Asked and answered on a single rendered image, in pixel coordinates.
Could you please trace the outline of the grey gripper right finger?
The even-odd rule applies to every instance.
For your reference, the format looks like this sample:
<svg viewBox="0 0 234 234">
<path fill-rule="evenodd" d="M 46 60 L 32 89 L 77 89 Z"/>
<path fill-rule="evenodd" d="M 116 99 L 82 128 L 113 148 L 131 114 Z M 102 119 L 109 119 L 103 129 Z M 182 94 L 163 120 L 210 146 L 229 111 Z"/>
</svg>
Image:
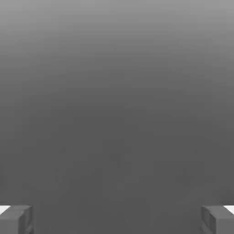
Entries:
<svg viewBox="0 0 234 234">
<path fill-rule="evenodd" d="M 202 234 L 234 234 L 234 205 L 202 206 Z"/>
</svg>

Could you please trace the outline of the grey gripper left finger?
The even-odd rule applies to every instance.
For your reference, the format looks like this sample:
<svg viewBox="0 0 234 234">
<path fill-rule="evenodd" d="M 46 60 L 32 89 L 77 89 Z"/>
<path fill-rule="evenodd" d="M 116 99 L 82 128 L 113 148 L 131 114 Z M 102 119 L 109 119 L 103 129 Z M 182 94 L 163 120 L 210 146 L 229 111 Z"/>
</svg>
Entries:
<svg viewBox="0 0 234 234">
<path fill-rule="evenodd" d="M 0 205 L 0 234 L 34 234 L 33 206 Z"/>
</svg>

